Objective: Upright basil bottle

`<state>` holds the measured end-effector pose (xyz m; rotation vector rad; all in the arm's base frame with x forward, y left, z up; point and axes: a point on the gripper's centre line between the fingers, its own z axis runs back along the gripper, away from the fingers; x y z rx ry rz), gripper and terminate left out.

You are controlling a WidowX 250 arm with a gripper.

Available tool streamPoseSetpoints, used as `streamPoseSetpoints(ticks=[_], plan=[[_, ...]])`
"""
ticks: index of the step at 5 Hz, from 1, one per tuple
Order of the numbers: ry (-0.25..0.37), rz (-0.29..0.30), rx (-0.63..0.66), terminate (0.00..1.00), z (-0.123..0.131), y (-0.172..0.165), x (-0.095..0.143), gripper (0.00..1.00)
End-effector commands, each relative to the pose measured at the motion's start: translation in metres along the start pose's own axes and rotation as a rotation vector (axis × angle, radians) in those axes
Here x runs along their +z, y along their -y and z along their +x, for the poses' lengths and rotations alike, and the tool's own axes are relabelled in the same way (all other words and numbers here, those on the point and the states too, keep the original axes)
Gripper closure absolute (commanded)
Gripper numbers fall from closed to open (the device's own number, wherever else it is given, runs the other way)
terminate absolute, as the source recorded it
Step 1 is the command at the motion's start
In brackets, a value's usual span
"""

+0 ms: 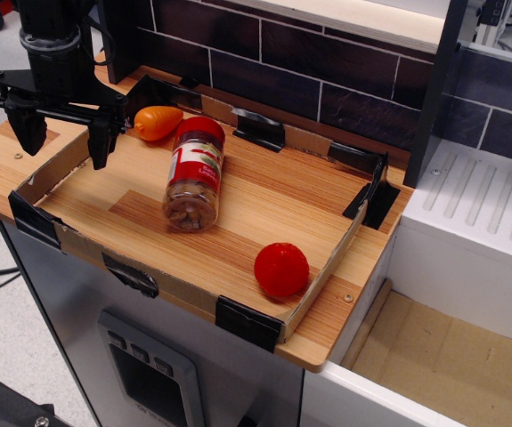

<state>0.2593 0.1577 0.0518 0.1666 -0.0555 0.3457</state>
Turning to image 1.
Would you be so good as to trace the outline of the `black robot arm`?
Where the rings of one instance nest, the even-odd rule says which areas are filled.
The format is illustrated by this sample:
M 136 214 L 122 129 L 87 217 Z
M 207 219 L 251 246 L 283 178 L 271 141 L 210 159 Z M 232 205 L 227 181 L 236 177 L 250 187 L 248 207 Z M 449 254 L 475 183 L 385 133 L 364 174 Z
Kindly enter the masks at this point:
M 128 98 L 95 75 L 92 1 L 16 1 L 20 44 L 29 67 L 0 70 L 0 108 L 23 150 L 34 156 L 44 145 L 52 118 L 84 125 L 96 170 L 107 164 L 126 130 Z

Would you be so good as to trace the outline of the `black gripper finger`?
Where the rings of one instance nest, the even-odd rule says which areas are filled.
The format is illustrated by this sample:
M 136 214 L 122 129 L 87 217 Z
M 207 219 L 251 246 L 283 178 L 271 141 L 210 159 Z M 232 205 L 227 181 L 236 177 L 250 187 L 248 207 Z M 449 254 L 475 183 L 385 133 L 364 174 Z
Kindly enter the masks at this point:
M 35 105 L 21 99 L 8 98 L 4 111 L 17 140 L 25 152 L 35 156 L 46 139 L 47 124 Z
M 108 156 L 115 150 L 118 126 L 107 117 L 98 117 L 88 126 L 88 151 L 93 161 L 93 169 L 106 167 Z

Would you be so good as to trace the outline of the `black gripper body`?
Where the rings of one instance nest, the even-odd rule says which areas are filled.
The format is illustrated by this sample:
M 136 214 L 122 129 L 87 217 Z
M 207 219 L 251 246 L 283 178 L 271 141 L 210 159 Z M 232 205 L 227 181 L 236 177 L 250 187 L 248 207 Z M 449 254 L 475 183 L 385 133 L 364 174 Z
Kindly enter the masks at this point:
M 99 120 L 119 133 L 127 127 L 128 98 L 90 75 L 69 89 L 36 88 L 30 69 L 0 70 L 0 107 L 7 115 L 49 117 L 89 126 Z

